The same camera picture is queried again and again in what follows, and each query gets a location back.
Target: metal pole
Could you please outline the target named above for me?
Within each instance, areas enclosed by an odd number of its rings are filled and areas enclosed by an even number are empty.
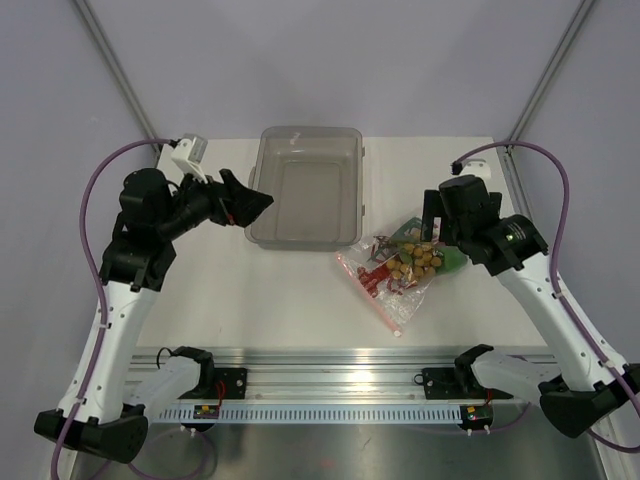
[[[582,27],[585,25],[587,19],[591,16],[591,13],[593,12],[594,7],[598,3],[598,1],[599,0],[582,0],[580,2],[580,5],[576,9],[573,17],[571,18],[571,21],[569,22],[569,25],[562,34],[562,38],[560,38],[560,42],[551,55],[549,62],[547,62],[542,76],[538,80],[538,83],[536,84],[533,92],[527,100],[527,104],[525,105],[524,110],[522,110],[518,121],[511,130],[511,133],[508,137],[509,140],[521,139],[524,130],[531,122],[538,106],[542,103],[542,100],[549,90],[551,83],[556,78],[560,67],[567,59],[569,50],[574,45],[578,34],[582,30]]]
[[[580,2],[507,140],[514,141],[522,139],[524,132],[535,117],[538,109],[544,103],[549,88],[558,76],[560,68],[566,62],[571,48],[575,44],[579,33],[584,28],[598,2],[599,0],[582,0]],[[501,148],[498,149],[498,153],[505,167],[505,174],[509,180],[507,183],[516,210],[531,218],[527,195],[513,161],[513,149]]]
[[[102,60],[104,61],[109,73],[118,87],[122,97],[124,98],[127,107],[133,114],[138,126],[147,138],[158,138],[156,129],[149,120],[146,112],[142,108],[142,104],[133,90],[133,87],[129,83],[129,80],[116,56],[107,35],[100,24],[95,11],[89,4],[89,0],[71,0],[71,4],[77,11],[82,23],[87,29],[87,33],[94,45],[98,49]],[[158,145],[152,145],[151,148],[156,155],[156,158],[160,156],[160,147]]]

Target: cable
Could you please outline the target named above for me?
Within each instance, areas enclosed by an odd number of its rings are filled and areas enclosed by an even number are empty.
[[[487,145],[483,145],[481,147],[471,150],[470,152],[465,153],[464,155],[462,155],[460,158],[458,158],[455,162],[451,164],[452,169],[453,170],[459,169],[463,165],[462,162],[464,162],[468,158],[471,158],[473,155],[480,152],[484,152],[485,150],[496,148],[496,147],[528,148],[530,150],[536,151],[544,155],[545,157],[547,157],[551,161],[551,163],[553,163],[555,167],[558,169],[558,172],[560,173],[560,177],[562,178],[563,198],[562,198],[562,209],[560,211],[560,221],[558,222],[558,229],[556,231],[556,237],[553,242],[553,248],[551,250],[551,261],[549,264],[549,278],[551,280],[551,285],[553,286],[553,290],[556,293],[558,299],[560,300],[560,304],[563,306],[563,308],[569,315],[569,318],[571,319],[573,324],[576,326],[576,328],[578,329],[582,337],[585,339],[585,341],[589,344],[593,352],[596,354],[596,356],[598,357],[598,360],[600,360],[602,364],[606,366],[607,363],[609,362],[609,357],[607,357],[606,353],[604,353],[604,351],[602,351],[602,349],[598,345],[598,342],[596,342],[594,338],[591,336],[591,334],[589,333],[589,330],[587,330],[587,328],[584,326],[584,324],[580,320],[580,317],[575,312],[575,310],[573,309],[569,301],[566,298],[564,298],[563,295],[560,294],[562,289],[560,288],[560,283],[558,281],[558,258],[560,256],[560,244],[562,243],[564,228],[567,223],[567,215],[569,214],[569,196],[570,196],[569,176],[567,175],[567,172],[564,169],[564,166],[562,165],[560,160],[558,160],[551,152],[540,147],[539,145],[536,145],[535,143],[523,142],[519,140],[513,140],[513,141],[507,140],[502,142],[489,143]],[[622,377],[622,375],[618,373],[615,367],[607,366],[606,368],[609,370],[613,378],[615,378],[615,380],[620,384],[624,392],[627,394],[627,396],[629,397],[629,400],[631,401],[631,404],[633,405],[633,408],[635,409],[636,413],[638,414],[638,417],[640,418],[640,400],[638,400],[636,395],[633,393],[631,386],[627,383],[624,377]],[[591,435],[591,437],[593,437],[600,443],[614,450],[617,450],[619,452],[640,453],[640,445],[636,447],[625,447],[625,446],[617,445],[613,442],[610,442],[609,440],[595,433],[592,429],[589,429],[588,433],[589,435]]]
[[[222,400],[227,395],[227,386],[224,384],[222,380],[219,380],[216,383],[216,391],[218,392],[218,415],[220,414],[220,409],[222,408]]]
[[[485,402],[484,402],[484,404],[482,406],[486,407],[487,405],[489,405],[491,403],[491,400],[493,400],[493,390],[488,388],[487,389],[487,399],[485,400]]]
[[[171,430],[167,430],[164,433],[161,433],[160,435],[158,435],[157,437],[155,437],[151,443],[156,442],[157,440],[171,434],[171,433],[175,433],[175,429],[171,429]],[[192,435],[195,434],[198,436],[198,438],[202,441],[202,444],[206,447],[210,447],[211,451],[214,451],[214,445],[213,442],[204,434],[198,432],[198,431],[192,431],[191,432]],[[207,462],[209,461],[209,457],[211,456],[211,453],[209,451],[205,451],[204,454],[202,455],[202,459],[200,460],[200,463],[198,464],[198,466],[195,468],[195,470],[193,470],[191,473],[187,474],[187,475],[183,475],[182,477],[174,477],[171,479],[166,479],[164,477],[155,477],[153,475],[149,475],[148,473],[144,473],[142,470],[140,470],[138,467],[136,467],[133,463],[129,464],[129,469],[135,473],[137,476],[139,476],[140,478],[143,478],[145,480],[192,480],[194,478],[196,478],[197,476],[200,475],[200,473],[202,472],[202,470],[204,470],[204,467],[206,466]]]
[[[158,353],[156,355],[156,365],[158,366],[158,370],[160,370],[160,355],[162,354],[162,352],[166,350],[167,352],[169,352],[169,355],[173,357],[173,350],[171,350],[168,347],[162,347],[160,350],[158,350]]]
[[[180,186],[176,182],[174,182],[172,180],[167,180],[167,185],[171,185],[173,188],[175,188],[176,190],[180,191]]]
[[[96,470],[96,473],[94,473],[89,478],[87,478],[87,480],[98,480],[98,478],[100,478],[104,474],[104,472],[107,471],[110,465],[111,465],[111,461],[107,460],[100,466],[98,470]]]
[[[91,174],[89,178],[89,182],[84,190],[84,194],[82,195],[82,202],[80,206],[80,242],[82,243],[82,250],[84,252],[84,256],[87,259],[87,263],[89,264],[89,270],[91,271],[91,277],[93,278],[93,283],[95,284],[96,291],[98,292],[98,301],[100,303],[100,324],[106,325],[108,318],[108,305],[107,305],[107,296],[105,294],[104,288],[102,286],[102,282],[100,280],[100,275],[98,273],[98,267],[96,266],[95,260],[93,259],[93,255],[91,254],[91,249],[89,247],[89,240],[87,238],[87,208],[89,206],[89,197],[91,196],[91,191],[93,190],[98,177],[102,173],[102,171],[116,158],[122,155],[129,150],[132,150],[136,147],[140,147],[142,145],[165,145],[169,144],[171,140],[164,138],[156,138],[150,140],[139,140],[137,142],[130,143],[125,145],[124,147],[116,150],[107,158],[105,158],[98,168],[96,168],[95,172]],[[102,343],[104,341],[106,328],[98,329],[98,335],[96,337],[96,343],[93,347],[93,352],[91,354],[91,358],[89,360],[89,365],[87,366],[87,371],[80,383],[80,388],[78,389],[78,394],[76,395],[76,403],[74,403],[73,407],[69,411],[69,415],[65,420],[62,430],[58,435],[58,439],[56,441],[55,447],[53,449],[53,456],[51,457],[51,478],[52,480],[60,480],[58,476],[58,462],[60,461],[60,454],[62,453],[62,448],[64,446],[64,440],[67,438],[67,434],[69,433],[69,429],[71,428],[71,424],[73,423],[74,418],[78,414],[78,410],[80,409],[81,402],[84,400],[84,395],[87,392],[87,388],[89,387],[89,382],[91,381],[91,377],[93,375],[93,371],[96,368],[96,364],[98,363],[98,356],[100,355],[100,349],[102,348]]]

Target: metal floor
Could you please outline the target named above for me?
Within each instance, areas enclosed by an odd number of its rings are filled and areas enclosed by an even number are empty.
[[[509,421],[513,406],[496,407]],[[170,479],[195,468],[202,443],[176,427],[155,425],[135,464]],[[591,440],[557,433],[537,409],[513,430],[467,438],[457,427],[398,425],[219,425],[207,432],[215,451],[199,479],[215,480],[600,480],[606,479]],[[73,480],[86,480],[102,465],[85,457]],[[111,465],[101,480],[138,477]]]

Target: metal frame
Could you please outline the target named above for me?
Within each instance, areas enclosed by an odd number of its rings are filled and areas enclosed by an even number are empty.
[[[245,399],[252,405],[437,406],[482,404],[480,400],[427,400],[414,382],[425,367],[451,366],[459,351],[428,348],[343,348],[319,350],[250,350],[200,347],[210,351],[216,367],[247,368]],[[537,364],[554,364],[540,349],[513,349]],[[157,348],[137,348],[126,388],[133,389],[157,371]],[[521,403],[512,399],[498,402]]]
[[[595,425],[593,430],[603,436],[604,438],[617,443],[618,445],[624,444],[624,439],[621,439],[616,432],[619,432],[619,427],[616,427],[608,416]],[[633,455],[617,452],[609,447],[602,445],[600,442],[594,442],[595,448],[600,455],[600,461],[604,468],[604,472],[607,478],[616,480],[637,480],[635,469],[633,467]]]
[[[531,124],[531,121],[540,109],[540,106],[544,103],[544,99],[546,98],[553,81],[558,76],[561,67],[567,61],[571,48],[574,46],[580,32],[584,29],[587,20],[591,17],[591,14],[598,2],[599,0],[582,0],[580,5],[578,5],[578,8],[574,12],[573,17],[571,17],[569,24],[562,34],[558,45],[556,45],[556,48],[551,54],[551,58],[549,58],[542,75],[538,79],[531,95],[529,95],[522,113],[520,113],[518,120],[511,129],[509,136],[506,138],[507,141],[522,139],[524,132]],[[528,200],[526,190],[520,176],[518,175],[518,170],[513,159],[513,148],[499,148],[498,155],[500,156],[505,170],[507,186],[516,211],[532,218],[531,210],[529,208],[531,202]]]
[[[91,38],[93,44],[98,50],[98,54],[100,58],[104,61],[107,70],[111,74],[111,78],[115,83],[118,91],[122,95],[127,107],[131,111],[133,118],[138,123],[140,130],[144,134],[144,136],[148,139],[158,138],[158,134],[156,132],[155,127],[149,120],[140,100],[138,99],[138,95],[135,90],[131,86],[127,75],[118,60],[118,56],[116,55],[111,43],[109,42],[109,38],[105,33],[98,17],[96,16],[95,11],[89,4],[87,0],[71,0],[71,4],[76,10],[80,21],[84,25],[87,34]],[[156,158],[160,157],[161,148],[159,145],[151,145]]]

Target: black bracket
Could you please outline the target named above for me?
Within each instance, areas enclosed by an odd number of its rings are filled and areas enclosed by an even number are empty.
[[[56,442],[66,422],[62,410],[40,412],[33,430]],[[140,407],[124,406],[118,420],[98,425],[90,418],[86,423],[73,420],[64,439],[64,446],[78,452],[90,453],[120,463],[131,462],[142,448],[149,422]]]
[[[462,423],[458,425],[462,430],[485,430],[493,425],[493,406],[486,405],[461,405],[460,418]]]
[[[244,400],[247,393],[246,368],[218,368],[213,377],[213,385],[204,388],[194,388],[180,397],[181,400],[219,400],[219,382],[224,384],[224,400]]]
[[[465,389],[456,379],[454,367],[423,368],[413,380],[417,385],[423,386],[427,400],[487,400],[489,398],[489,391],[479,385]],[[513,396],[500,390],[491,390],[491,398],[509,400]]]

